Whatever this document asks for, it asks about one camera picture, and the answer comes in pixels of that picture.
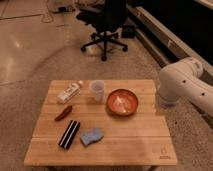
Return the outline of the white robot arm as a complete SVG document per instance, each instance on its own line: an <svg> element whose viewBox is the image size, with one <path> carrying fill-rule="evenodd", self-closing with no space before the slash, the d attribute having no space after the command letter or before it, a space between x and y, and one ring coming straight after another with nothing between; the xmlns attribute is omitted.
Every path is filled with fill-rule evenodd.
<svg viewBox="0 0 213 171"><path fill-rule="evenodd" d="M213 86L200 80L202 74L202 63L193 57L163 67L155 94L157 103L171 108L184 97L213 117Z"/></svg>

